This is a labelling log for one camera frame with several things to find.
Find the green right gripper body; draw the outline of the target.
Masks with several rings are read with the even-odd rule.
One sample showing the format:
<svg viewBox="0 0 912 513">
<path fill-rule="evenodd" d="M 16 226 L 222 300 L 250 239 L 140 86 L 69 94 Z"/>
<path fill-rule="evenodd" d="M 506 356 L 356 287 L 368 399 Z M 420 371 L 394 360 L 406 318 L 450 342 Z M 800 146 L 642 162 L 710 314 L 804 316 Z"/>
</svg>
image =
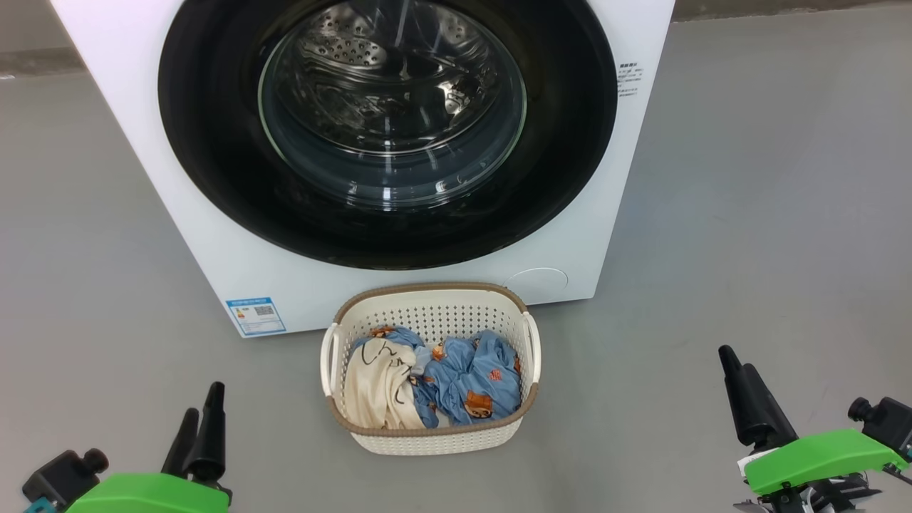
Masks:
<svg viewBox="0 0 912 513">
<path fill-rule="evenodd" d="M 840 475 L 883 471 L 894 477 L 910 467 L 908 452 L 897 452 L 856 430 L 834 430 L 743 458 L 740 474 L 758 497 L 737 507 L 755 513 L 812 513 L 802 490 L 819 492 Z"/>
</svg>

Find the cream garment with black lines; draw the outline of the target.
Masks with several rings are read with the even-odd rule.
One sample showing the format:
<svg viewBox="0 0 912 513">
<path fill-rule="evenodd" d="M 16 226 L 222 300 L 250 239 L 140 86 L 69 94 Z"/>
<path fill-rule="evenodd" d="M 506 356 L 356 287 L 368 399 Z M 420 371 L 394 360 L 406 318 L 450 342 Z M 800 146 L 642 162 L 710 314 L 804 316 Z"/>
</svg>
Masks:
<svg viewBox="0 0 912 513">
<path fill-rule="evenodd" d="M 371 338 L 356 347 L 344 382 L 348 421 L 372 430 L 425 428 L 410 380 L 415 363 L 413 348 L 385 338 Z"/>
</svg>

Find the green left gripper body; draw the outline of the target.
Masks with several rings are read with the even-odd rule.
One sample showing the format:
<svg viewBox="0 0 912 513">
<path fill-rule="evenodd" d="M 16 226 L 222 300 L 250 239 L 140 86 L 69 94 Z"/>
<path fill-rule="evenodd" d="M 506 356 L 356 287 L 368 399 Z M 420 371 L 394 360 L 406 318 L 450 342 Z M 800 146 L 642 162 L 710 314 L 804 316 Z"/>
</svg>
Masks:
<svg viewBox="0 0 912 513">
<path fill-rule="evenodd" d="M 228 513 L 224 491 L 163 473 L 111 475 L 66 513 Z"/>
</svg>

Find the cream perforated laundry basket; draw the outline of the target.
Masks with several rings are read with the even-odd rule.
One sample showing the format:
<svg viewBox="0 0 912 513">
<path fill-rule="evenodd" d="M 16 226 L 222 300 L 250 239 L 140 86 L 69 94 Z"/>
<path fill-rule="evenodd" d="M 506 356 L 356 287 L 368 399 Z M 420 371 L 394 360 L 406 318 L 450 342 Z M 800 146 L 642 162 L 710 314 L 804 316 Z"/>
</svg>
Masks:
<svg viewBox="0 0 912 513">
<path fill-rule="evenodd" d="M 504 336 L 520 361 L 520 405 L 505 419 L 478 427 L 381 430 L 352 422 L 344 386 L 349 351 L 372 328 L 403 326 L 426 342 L 465 337 L 482 329 Z M 321 385 L 330 412 L 362 448 L 379 455 L 431 457 L 486 450 L 508 442 L 537 399 L 542 347 L 537 322 L 509 289 L 483 283 L 430 283 L 368 290 L 353 296 L 323 332 Z"/>
</svg>

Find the blue bear print garment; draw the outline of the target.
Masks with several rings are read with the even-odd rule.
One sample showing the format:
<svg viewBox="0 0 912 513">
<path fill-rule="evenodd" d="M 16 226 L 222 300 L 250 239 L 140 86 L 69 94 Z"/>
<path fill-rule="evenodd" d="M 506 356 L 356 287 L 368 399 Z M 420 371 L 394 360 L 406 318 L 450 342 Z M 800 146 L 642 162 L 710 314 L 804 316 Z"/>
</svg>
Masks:
<svg viewBox="0 0 912 513">
<path fill-rule="evenodd" d="M 447 337 L 430 346 L 403 326 L 381 326 L 357 340 L 349 353 L 371 338 L 413 348 L 417 363 L 410 378 L 423 429 L 459 428 L 498 421 L 522 405 L 522 367 L 518 353 L 494 331 L 469 338 Z"/>
</svg>

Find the black round glass washer door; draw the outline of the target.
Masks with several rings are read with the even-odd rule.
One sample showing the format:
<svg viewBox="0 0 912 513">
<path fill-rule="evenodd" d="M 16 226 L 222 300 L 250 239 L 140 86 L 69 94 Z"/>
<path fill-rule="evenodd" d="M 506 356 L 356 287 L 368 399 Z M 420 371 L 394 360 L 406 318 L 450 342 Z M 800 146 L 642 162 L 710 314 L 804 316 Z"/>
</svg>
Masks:
<svg viewBox="0 0 912 513">
<path fill-rule="evenodd" d="M 587 0 L 185 0 L 157 91 L 215 207 L 359 269 L 530 236 L 595 175 L 618 111 Z"/>
</svg>

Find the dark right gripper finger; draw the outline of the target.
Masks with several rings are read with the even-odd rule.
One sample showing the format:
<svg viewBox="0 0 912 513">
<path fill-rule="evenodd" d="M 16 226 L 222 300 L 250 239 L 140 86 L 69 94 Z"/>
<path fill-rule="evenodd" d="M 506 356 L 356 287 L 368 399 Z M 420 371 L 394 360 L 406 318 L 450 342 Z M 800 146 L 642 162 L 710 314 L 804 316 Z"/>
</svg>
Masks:
<svg viewBox="0 0 912 513">
<path fill-rule="evenodd" d="M 759 437 L 757 412 L 749 376 L 732 347 L 722 345 L 717 349 L 717 354 L 724 373 L 727 401 L 732 412 L 736 436 L 742 445 L 756 445 Z"/>
<path fill-rule="evenodd" d="M 799 438 L 784 411 L 752 364 L 742 365 L 744 400 L 742 444 L 778 448 Z"/>
</svg>

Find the blue energy label sticker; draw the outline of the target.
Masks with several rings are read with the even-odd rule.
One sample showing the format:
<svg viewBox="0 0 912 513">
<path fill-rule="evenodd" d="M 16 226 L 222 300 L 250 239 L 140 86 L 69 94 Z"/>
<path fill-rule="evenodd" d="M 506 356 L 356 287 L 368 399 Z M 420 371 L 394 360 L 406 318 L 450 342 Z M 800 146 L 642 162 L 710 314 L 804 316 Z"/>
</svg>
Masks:
<svg viewBox="0 0 912 513">
<path fill-rule="evenodd" d="M 270 296 L 226 300 L 226 309 L 242 338 L 256 338 L 286 333 L 286 324 Z"/>
</svg>

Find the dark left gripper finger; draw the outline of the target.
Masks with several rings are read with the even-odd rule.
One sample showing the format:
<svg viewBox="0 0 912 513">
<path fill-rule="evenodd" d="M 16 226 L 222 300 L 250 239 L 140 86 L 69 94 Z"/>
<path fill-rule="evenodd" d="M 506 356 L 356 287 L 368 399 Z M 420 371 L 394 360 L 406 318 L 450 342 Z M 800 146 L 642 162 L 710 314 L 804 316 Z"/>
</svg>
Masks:
<svg viewBox="0 0 912 513">
<path fill-rule="evenodd" d="M 195 407 L 186 409 L 178 432 L 174 436 L 168 454 L 164 459 L 162 465 L 163 474 L 175 475 L 176 477 L 186 477 L 189 474 L 187 459 L 191 455 L 193 447 L 195 447 L 199 421 L 199 410 Z"/>
<path fill-rule="evenodd" d="M 197 482 L 218 482 L 226 470 L 224 397 L 224 383 L 214 382 L 202 406 L 197 437 L 187 458 L 187 471 Z"/>
</svg>

